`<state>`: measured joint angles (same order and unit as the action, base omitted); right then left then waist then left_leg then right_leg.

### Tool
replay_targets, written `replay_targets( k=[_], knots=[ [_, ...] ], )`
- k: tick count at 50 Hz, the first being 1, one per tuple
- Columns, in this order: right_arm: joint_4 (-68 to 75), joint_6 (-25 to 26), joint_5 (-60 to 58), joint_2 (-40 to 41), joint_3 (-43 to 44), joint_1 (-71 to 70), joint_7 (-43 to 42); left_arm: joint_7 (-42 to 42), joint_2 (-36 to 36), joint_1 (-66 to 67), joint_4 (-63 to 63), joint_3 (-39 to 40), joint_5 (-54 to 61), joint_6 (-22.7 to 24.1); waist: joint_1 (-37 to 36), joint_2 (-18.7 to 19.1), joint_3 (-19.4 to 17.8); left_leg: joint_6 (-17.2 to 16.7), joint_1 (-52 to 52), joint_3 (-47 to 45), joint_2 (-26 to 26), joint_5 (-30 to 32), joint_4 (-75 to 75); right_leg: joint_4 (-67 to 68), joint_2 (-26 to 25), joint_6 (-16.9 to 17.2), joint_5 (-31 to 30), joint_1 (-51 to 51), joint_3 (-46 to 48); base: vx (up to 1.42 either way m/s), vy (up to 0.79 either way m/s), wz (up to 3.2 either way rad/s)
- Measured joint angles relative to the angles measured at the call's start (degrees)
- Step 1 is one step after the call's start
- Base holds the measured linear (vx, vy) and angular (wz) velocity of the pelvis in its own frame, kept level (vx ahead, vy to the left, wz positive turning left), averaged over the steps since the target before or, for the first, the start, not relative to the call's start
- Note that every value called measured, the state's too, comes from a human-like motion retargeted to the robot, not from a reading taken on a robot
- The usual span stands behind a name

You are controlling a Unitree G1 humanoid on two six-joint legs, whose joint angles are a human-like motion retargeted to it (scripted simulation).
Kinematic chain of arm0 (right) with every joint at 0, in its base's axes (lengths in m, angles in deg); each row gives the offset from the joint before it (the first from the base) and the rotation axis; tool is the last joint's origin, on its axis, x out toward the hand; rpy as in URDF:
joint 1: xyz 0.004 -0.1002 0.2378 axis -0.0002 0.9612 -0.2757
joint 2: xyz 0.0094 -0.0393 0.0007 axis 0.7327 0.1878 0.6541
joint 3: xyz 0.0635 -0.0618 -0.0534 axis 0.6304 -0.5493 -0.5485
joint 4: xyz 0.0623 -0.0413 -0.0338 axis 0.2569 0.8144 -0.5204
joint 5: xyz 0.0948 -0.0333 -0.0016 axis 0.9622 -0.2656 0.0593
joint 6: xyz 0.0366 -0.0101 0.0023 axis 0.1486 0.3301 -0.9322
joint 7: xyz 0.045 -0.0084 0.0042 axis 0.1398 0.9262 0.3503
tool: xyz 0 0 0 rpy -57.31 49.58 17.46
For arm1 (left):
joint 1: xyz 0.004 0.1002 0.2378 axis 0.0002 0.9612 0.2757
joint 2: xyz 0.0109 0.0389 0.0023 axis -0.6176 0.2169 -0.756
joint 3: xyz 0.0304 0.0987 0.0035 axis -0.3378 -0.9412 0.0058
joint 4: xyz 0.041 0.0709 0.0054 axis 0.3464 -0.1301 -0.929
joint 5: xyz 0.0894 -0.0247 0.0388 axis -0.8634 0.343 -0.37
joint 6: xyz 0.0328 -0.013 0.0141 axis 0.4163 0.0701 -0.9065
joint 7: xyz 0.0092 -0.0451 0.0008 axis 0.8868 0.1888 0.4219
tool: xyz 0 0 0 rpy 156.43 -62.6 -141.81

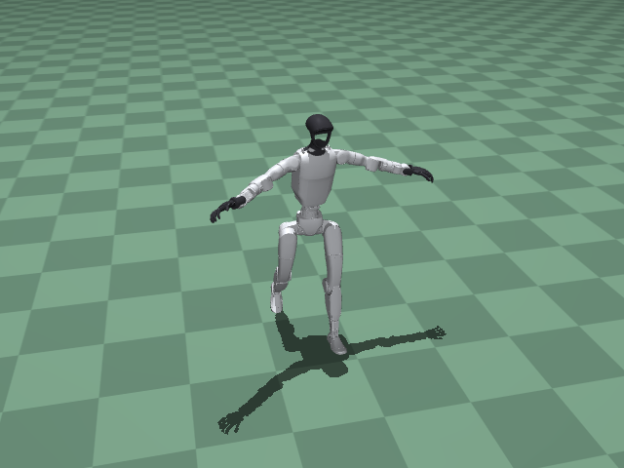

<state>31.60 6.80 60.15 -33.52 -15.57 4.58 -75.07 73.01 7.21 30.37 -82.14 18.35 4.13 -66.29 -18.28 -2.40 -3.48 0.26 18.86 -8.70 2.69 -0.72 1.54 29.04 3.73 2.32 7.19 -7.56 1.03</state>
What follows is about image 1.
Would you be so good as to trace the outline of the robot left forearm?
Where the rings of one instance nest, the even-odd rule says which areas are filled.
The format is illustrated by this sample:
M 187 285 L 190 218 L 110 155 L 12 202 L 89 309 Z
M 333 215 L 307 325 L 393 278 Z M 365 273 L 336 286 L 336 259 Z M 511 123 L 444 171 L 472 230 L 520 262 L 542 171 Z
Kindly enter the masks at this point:
M 374 157 L 374 156 L 370 156 L 369 158 L 375 161 L 380 161 L 378 169 L 382 172 L 388 172 L 388 173 L 392 173 L 396 175 L 406 176 L 403 174 L 403 170 L 410 169 L 410 167 L 407 164 L 400 164 L 397 162 L 388 161 L 387 159 L 384 159 L 384 158 L 379 158 L 379 157 Z

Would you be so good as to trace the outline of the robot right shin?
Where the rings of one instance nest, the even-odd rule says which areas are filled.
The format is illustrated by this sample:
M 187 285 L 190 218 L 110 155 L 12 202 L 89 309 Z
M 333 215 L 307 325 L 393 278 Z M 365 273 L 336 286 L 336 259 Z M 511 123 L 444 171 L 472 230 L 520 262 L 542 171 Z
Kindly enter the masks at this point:
M 284 290 L 288 285 L 288 281 L 286 283 L 280 283 L 280 281 L 278 280 L 277 273 L 278 273 L 278 267 L 276 267 L 276 271 L 274 273 L 274 289 L 273 289 L 274 294 L 276 292 L 279 292 L 280 294 L 280 292 Z

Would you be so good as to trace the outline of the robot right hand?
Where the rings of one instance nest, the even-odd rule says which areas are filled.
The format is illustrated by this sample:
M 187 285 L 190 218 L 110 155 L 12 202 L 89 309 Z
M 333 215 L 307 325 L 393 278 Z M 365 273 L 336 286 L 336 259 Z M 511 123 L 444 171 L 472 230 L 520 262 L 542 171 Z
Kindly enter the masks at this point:
M 246 203 L 246 198 L 244 196 L 240 196 L 238 198 L 236 197 L 232 197 L 230 198 L 229 201 L 221 204 L 218 209 L 216 209 L 215 211 L 213 211 L 211 213 L 211 222 L 214 223 L 216 222 L 216 216 L 218 219 L 220 219 L 220 212 L 223 211 L 229 211 L 229 208 L 232 208 L 233 210 L 238 209 L 241 205 Z

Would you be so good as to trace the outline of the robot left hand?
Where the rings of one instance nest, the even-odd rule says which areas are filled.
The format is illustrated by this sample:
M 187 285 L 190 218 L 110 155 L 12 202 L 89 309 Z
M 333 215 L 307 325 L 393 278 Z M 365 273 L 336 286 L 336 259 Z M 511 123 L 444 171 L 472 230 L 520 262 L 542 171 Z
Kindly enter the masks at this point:
M 407 176 L 411 176 L 412 174 L 419 175 L 425 177 L 428 181 L 431 180 L 433 182 L 434 178 L 430 172 L 420 167 L 413 167 L 412 165 L 408 165 L 410 169 L 404 169 L 403 174 Z

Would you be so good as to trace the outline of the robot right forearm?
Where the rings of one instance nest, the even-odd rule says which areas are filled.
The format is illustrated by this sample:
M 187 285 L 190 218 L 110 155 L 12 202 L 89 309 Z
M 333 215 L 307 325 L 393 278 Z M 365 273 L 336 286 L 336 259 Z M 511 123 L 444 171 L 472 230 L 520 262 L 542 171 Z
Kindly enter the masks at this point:
M 269 177 L 269 175 L 260 175 L 259 177 L 257 177 L 256 179 L 254 179 L 248 187 L 246 187 L 241 193 L 240 195 L 236 196 L 236 198 L 240 197 L 240 196 L 244 196 L 246 198 L 246 203 L 241 205 L 238 209 L 241 209 L 243 207 L 245 207 L 247 205 L 247 203 L 249 203 L 253 198 L 255 198 L 256 195 L 259 195 L 262 190 L 262 184 L 261 182 L 264 181 L 265 179 L 267 179 Z

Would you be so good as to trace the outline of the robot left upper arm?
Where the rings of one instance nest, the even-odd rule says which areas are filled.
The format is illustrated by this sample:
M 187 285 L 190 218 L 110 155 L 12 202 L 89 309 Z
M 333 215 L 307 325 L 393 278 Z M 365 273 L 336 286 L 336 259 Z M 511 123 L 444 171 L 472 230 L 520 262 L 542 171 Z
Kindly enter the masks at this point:
M 369 157 L 361 153 L 343 149 L 334 149 L 333 151 L 335 152 L 337 157 L 336 164 L 343 165 L 347 163 L 349 165 L 365 166 L 366 170 L 371 172 L 376 172 L 378 169 L 380 161 L 370 159 Z

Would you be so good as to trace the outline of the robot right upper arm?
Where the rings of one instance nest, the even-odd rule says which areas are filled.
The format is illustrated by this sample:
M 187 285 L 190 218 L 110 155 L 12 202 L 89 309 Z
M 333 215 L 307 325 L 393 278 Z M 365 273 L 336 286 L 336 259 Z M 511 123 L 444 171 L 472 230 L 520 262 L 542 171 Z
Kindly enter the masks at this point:
M 270 168 L 265 175 L 269 175 L 267 179 L 261 182 L 263 192 L 269 191 L 273 188 L 273 182 L 287 173 L 294 172 L 299 168 L 299 155 L 293 155 L 284 160 L 281 160 L 278 164 Z

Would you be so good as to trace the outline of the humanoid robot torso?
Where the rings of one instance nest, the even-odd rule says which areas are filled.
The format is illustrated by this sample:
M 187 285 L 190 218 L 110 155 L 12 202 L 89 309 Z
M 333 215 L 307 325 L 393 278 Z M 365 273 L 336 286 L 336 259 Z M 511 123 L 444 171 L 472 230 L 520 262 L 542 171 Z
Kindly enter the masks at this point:
M 323 232 L 323 216 L 319 205 L 326 203 L 332 190 L 337 157 L 333 149 L 325 146 L 323 155 L 315 156 L 315 151 L 304 147 L 295 151 L 299 155 L 299 168 L 292 172 L 292 191 L 296 200 L 302 205 L 296 213 L 298 234 L 314 236 Z M 322 148 L 321 150 L 324 150 Z

